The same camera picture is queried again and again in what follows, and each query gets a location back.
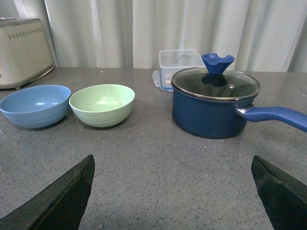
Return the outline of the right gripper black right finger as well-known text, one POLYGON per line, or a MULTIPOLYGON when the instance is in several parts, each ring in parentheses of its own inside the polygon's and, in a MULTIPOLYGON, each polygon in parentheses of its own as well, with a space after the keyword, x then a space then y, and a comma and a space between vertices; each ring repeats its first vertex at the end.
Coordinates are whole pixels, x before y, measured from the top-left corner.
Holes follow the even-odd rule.
POLYGON ((307 186, 257 155, 253 158, 251 172, 272 227, 305 230, 307 186))

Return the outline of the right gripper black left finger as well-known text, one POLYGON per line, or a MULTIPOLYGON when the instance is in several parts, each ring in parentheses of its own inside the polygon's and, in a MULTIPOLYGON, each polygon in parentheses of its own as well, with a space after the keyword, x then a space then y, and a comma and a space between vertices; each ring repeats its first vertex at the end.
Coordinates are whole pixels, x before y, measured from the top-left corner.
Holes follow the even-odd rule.
POLYGON ((2 230, 77 230, 84 215, 95 172, 88 155, 47 188, 7 216, 2 230))

